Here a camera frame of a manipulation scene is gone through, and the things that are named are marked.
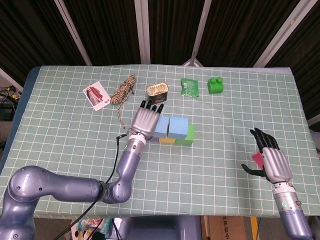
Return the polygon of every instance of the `canned food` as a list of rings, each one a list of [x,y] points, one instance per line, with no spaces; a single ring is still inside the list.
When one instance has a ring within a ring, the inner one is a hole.
[[[165,82],[161,82],[146,88],[148,94],[148,100],[152,101],[152,104],[158,104],[167,100],[168,85]]]

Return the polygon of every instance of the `twine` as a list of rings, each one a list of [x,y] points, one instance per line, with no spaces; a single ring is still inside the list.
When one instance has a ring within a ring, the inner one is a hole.
[[[115,93],[111,96],[110,103],[111,104],[120,104],[118,107],[118,119],[121,124],[121,126],[125,129],[126,126],[124,122],[122,121],[121,115],[120,115],[120,108],[125,103],[125,101],[128,99],[129,92],[132,91],[132,94],[134,94],[134,86],[136,83],[136,76],[134,74],[130,74],[128,79],[125,80],[120,87],[115,91]]]

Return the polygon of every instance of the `green snack packet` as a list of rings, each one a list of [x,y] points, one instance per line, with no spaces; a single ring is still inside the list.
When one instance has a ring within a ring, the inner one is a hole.
[[[182,78],[181,79],[181,95],[188,96],[191,98],[199,97],[198,81]]]

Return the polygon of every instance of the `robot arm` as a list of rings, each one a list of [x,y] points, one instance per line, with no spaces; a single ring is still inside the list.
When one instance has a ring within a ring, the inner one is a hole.
[[[250,175],[266,177],[274,184],[273,198],[278,208],[286,234],[294,240],[312,240],[313,235],[301,208],[296,190],[288,183],[292,179],[289,161],[279,149],[277,141],[260,129],[250,130],[262,154],[263,169],[252,170],[245,164],[243,169]]]
[[[163,104],[156,112],[151,101],[143,101],[131,124],[131,133],[116,172],[116,182],[104,183],[93,178],[55,174],[39,166],[25,166],[11,177],[4,193],[0,218],[1,240],[33,240],[34,212],[39,198],[52,195],[64,202],[91,203],[98,199],[107,204],[123,203],[131,196],[136,173],[146,139],[155,131]]]

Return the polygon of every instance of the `table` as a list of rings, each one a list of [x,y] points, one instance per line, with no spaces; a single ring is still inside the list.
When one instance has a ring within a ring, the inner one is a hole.
[[[320,215],[320,164],[288,68],[212,68],[169,65],[42,66],[27,79],[6,146],[0,176],[3,193],[13,173],[26,165],[54,173],[105,181],[112,171],[116,136],[123,133],[117,105],[94,111],[82,90],[100,81],[109,95],[135,74],[135,94],[121,110],[129,126],[146,87],[166,82],[162,114],[188,117],[195,125],[192,147],[148,143],[133,181],[129,201],[99,202],[87,217],[142,215],[239,215],[277,217],[272,185],[250,176],[241,164],[257,168],[249,129],[275,136],[287,153],[292,182],[306,215]],[[222,94],[209,94],[207,81],[223,77]],[[199,97],[181,96],[181,78],[199,81]],[[127,139],[120,141],[120,154]],[[41,218],[75,218],[88,203],[42,197]]]

